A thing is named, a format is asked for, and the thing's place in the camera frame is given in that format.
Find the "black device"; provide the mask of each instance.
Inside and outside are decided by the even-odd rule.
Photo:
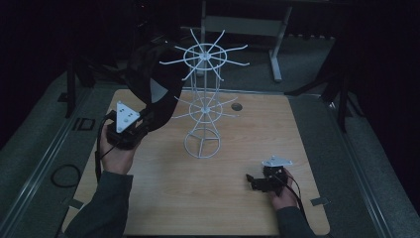
[[[106,135],[108,143],[114,146],[112,149],[116,147],[131,150],[146,135],[165,125],[171,118],[178,101],[176,98],[179,98],[182,91],[183,78],[188,74],[188,67],[184,63],[163,65],[159,61],[182,59],[183,53],[177,50],[175,45],[176,42],[159,39],[141,46],[129,58],[125,82],[146,107],[139,112],[137,121],[124,130],[119,130],[117,127],[119,111],[112,110],[103,118],[98,130],[95,153],[95,172],[98,181],[102,173],[101,160],[108,153],[99,154],[102,128],[107,120],[113,121],[108,125]]]
[[[264,178],[254,178],[247,175],[247,180],[251,183],[251,188],[262,192],[274,191],[276,195],[281,195],[288,180],[288,175],[284,167],[263,167],[262,173]]]
[[[289,189],[291,193],[296,197],[296,201],[299,205],[300,212],[302,213],[303,217],[308,223],[308,219],[306,218],[305,210],[302,204],[302,199],[300,198],[300,188],[297,182],[290,177],[287,172],[285,171],[283,166],[264,166],[262,168],[262,173],[264,178],[254,178],[250,175],[247,175],[248,182],[251,183],[251,188],[253,190],[260,190],[262,192],[274,191],[277,196],[281,196],[281,192],[284,188]],[[287,184],[288,179],[292,179],[296,182],[297,187],[299,188],[299,195]]]

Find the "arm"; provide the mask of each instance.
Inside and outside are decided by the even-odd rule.
[[[112,146],[104,127],[100,155]],[[73,218],[67,237],[122,237],[126,227],[133,176],[127,176],[138,146],[130,151],[114,148],[102,159],[104,172],[92,200]]]
[[[287,185],[291,187],[291,174],[288,170],[285,171],[289,175]],[[273,191],[268,195],[275,210],[278,230],[282,238],[316,237],[297,207],[296,197],[289,189],[285,187],[280,196]]]

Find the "white triangular piece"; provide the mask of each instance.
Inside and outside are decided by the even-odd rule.
[[[134,111],[124,103],[117,103],[117,132],[121,133],[140,118],[140,113]]]
[[[271,159],[262,162],[262,165],[266,167],[291,166],[293,162],[277,156],[271,156]]]
[[[158,84],[158,82],[151,78],[152,103],[161,100],[166,93],[167,89],[162,87],[160,84]]]

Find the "black cable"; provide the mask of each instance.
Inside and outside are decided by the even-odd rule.
[[[119,142],[117,142],[117,144],[115,144],[113,147],[111,147],[111,149],[109,149],[107,152],[105,152],[105,154],[103,154],[101,156],[101,158],[99,158],[100,160],[102,160],[106,155],[108,155],[112,150],[114,150],[119,144],[120,144],[121,140]]]
[[[273,175],[273,176],[274,176],[277,180],[279,180],[279,181],[282,183],[282,185],[283,185],[283,186],[285,186],[287,189],[289,189],[289,190],[291,191],[291,193],[293,193],[293,195],[296,197],[297,203],[298,203],[299,208],[300,208],[300,212],[302,213],[303,218],[305,218],[306,223],[309,225],[309,221],[308,221],[308,218],[306,217],[305,209],[303,208],[303,203],[302,203],[302,199],[301,199],[301,194],[300,194],[300,187],[299,187],[299,184],[296,182],[296,180],[295,180],[293,177],[288,176],[289,178],[291,178],[291,179],[294,181],[294,183],[296,183],[297,189],[298,189],[298,191],[299,191],[299,195],[297,195],[297,194],[296,194],[296,192],[293,190],[293,188],[291,188],[289,185],[287,185],[286,183],[284,183],[284,182],[283,182],[283,181],[282,181],[279,177],[277,177],[276,175]]]
[[[58,173],[59,171],[61,171],[62,169],[65,169],[65,168],[73,168],[73,169],[76,170],[76,172],[77,172],[77,182],[71,183],[71,184],[60,184],[57,181],[55,181],[56,173]],[[81,172],[80,172],[80,169],[75,165],[62,165],[52,172],[50,180],[51,180],[52,184],[54,184],[57,187],[62,187],[62,188],[75,187],[79,184],[79,182],[81,180]]]
[[[97,137],[96,137],[96,152],[95,152],[95,174],[96,174],[96,181],[97,182],[99,182],[99,180],[101,179],[101,175],[102,175],[101,160],[102,160],[103,156],[102,157],[100,156],[102,129],[104,128],[106,121],[111,119],[113,116],[115,116],[115,113],[112,113],[112,111],[110,113],[108,113],[107,115],[105,115],[102,118],[102,121],[99,124],[99,128],[98,128],[98,134],[97,134]]]

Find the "circular hole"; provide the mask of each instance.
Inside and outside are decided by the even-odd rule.
[[[232,103],[231,107],[234,111],[241,111],[243,108],[241,103],[238,103],[238,102]]]

